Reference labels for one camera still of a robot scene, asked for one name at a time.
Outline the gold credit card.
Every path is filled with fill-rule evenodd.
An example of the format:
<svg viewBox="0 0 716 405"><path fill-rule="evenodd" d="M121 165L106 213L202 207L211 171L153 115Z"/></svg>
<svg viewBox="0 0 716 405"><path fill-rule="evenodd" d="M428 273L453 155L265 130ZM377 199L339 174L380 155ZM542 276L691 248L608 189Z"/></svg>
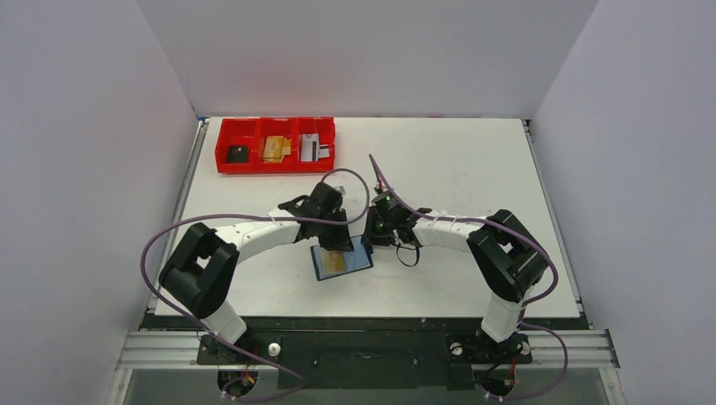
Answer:
<svg viewBox="0 0 716 405"><path fill-rule="evenodd" d="M326 277L333 277L345 272L346 265L341 251L321 250L320 257L322 261L323 274Z"/></svg>

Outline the navy blue card holder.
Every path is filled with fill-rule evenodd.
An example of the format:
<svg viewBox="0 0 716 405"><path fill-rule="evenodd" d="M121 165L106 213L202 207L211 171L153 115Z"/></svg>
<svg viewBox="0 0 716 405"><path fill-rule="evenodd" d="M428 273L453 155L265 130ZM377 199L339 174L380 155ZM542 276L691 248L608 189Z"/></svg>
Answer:
<svg viewBox="0 0 716 405"><path fill-rule="evenodd" d="M310 248L317 281L348 275L374 267L372 249L359 235L352 236L353 251L328 251L315 245Z"/></svg>

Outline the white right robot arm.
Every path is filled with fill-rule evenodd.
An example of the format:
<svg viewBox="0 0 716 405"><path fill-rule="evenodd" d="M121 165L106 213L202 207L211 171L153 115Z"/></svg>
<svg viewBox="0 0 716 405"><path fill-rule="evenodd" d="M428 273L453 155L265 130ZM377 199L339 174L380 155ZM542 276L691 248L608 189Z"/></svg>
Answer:
<svg viewBox="0 0 716 405"><path fill-rule="evenodd" d="M430 208L413 210L391 192L376 189L361 243L366 246L440 247L469 253L487 286L490 301L475 339L485 359L500 359L518 330L520 314L548 263L540 244L510 211L501 209L476 222Z"/></svg>

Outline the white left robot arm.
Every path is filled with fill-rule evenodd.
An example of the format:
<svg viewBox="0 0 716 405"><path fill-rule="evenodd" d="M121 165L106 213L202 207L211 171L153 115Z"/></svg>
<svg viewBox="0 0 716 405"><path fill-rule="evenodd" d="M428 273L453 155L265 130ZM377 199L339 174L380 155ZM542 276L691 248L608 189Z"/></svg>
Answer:
<svg viewBox="0 0 716 405"><path fill-rule="evenodd" d="M343 192L325 182L311 194L283 202L267 221L210 228L191 225L159 276L163 290L210 332L221 337L219 351L232 363L246 360L252 340L247 324L227 300L238 264L277 246L316 238L329 251L353 251Z"/></svg>

